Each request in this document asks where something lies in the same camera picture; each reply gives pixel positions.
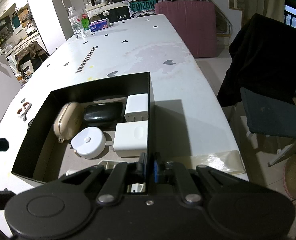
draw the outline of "screw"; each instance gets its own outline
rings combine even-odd
[[[147,206],[152,206],[155,202],[153,200],[147,200],[146,205]]]
[[[110,203],[112,201],[115,200],[115,198],[113,197],[113,195],[110,195],[110,194],[106,194],[106,195],[101,195],[98,197],[98,200],[101,202],[101,203]]]
[[[189,203],[199,202],[201,200],[201,196],[198,194],[188,194],[188,195],[186,195],[186,200]]]

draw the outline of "license plate sign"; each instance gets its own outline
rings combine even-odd
[[[145,10],[154,10],[155,4],[158,0],[144,0],[144,1],[134,1],[130,3],[130,9],[133,12],[145,11]]]

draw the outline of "bottle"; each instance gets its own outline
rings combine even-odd
[[[75,8],[70,7],[68,10],[69,10],[68,19],[70,21],[73,33],[75,33],[76,38],[82,39],[82,38],[86,37],[85,30],[82,26],[80,16],[75,11]]]

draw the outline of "chair seat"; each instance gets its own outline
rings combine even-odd
[[[250,132],[296,139],[296,106],[240,88]]]

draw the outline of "white table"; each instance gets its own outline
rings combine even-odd
[[[76,73],[95,46],[98,47],[83,71]],[[170,22],[164,15],[140,17],[114,23],[94,34],[88,31],[81,40],[71,37],[18,92],[0,123],[0,138],[9,141],[9,150],[0,152],[0,190],[7,188],[18,194],[32,188],[11,174],[11,170],[28,122],[50,91],[108,78],[107,74],[112,72],[115,75],[151,73],[156,104],[156,146],[163,155],[239,150],[216,96]],[[26,122],[16,116],[24,98],[32,103]],[[247,174],[238,177],[248,179]],[[3,213],[0,211],[0,230],[11,236]]]

